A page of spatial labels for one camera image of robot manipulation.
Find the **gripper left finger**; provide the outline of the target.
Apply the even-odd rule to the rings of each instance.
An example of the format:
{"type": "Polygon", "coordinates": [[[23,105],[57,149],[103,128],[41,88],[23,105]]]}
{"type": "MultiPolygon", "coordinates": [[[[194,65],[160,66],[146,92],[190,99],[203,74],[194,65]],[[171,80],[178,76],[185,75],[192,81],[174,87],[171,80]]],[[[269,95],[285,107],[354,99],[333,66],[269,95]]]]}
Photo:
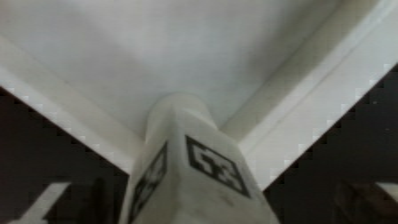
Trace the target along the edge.
{"type": "Polygon", "coordinates": [[[105,181],[54,182],[13,224],[109,224],[105,181]]]}

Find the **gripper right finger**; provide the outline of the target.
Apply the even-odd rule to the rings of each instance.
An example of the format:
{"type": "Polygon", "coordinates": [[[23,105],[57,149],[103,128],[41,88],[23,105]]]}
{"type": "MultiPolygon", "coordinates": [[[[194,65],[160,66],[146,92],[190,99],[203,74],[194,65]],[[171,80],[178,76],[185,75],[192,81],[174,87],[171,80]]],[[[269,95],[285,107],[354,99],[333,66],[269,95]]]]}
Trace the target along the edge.
{"type": "Polygon", "coordinates": [[[333,224],[398,224],[398,201],[375,183],[338,184],[333,224]]]}

